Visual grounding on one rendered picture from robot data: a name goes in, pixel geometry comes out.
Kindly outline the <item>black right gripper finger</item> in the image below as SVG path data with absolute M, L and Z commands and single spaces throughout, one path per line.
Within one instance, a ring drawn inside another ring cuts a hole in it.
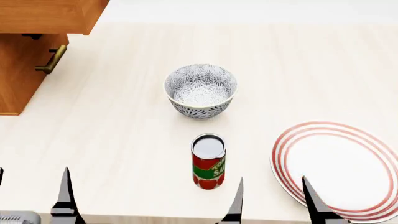
M 309 180 L 302 177 L 303 192 L 312 224 L 350 224 L 323 203 Z
M 242 208 L 243 208 L 243 193 L 244 193 L 244 184 L 243 184 L 243 177 L 242 177 L 239 182 L 239 186 L 238 186 L 236 195 L 234 197 L 234 200 L 228 210 L 228 213 L 217 224 L 241 224 Z

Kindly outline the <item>wooden drawer cabinet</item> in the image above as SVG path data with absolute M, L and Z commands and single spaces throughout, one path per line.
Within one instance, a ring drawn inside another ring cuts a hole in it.
M 0 115 L 20 115 L 45 77 L 35 71 L 68 45 L 68 34 L 89 35 L 110 0 L 0 0 Z M 21 34 L 43 34 L 39 40 Z

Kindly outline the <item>tomato sauce can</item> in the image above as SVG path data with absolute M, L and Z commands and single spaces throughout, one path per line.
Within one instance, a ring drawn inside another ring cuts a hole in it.
M 225 178 L 226 145 L 212 133 L 197 136 L 191 144 L 192 176 L 196 186 L 205 190 L 218 188 Z

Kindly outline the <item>patterned white grey bowl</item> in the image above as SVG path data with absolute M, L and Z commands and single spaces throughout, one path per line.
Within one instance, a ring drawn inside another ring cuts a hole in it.
M 210 64 L 186 65 L 169 74 L 164 90 L 172 106 L 192 119 L 208 119 L 222 113 L 238 89 L 235 76 Z

